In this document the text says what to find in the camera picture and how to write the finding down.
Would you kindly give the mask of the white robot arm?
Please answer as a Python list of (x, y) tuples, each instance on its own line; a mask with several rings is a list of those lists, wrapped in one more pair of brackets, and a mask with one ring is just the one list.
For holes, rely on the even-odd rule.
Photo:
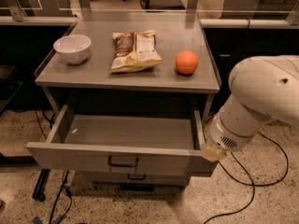
[(255, 56), (239, 62), (228, 79), (231, 95), (213, 118), (201, 146), (208, 161), (248, 145), (266, 124), (299, 127), (299, 56)]

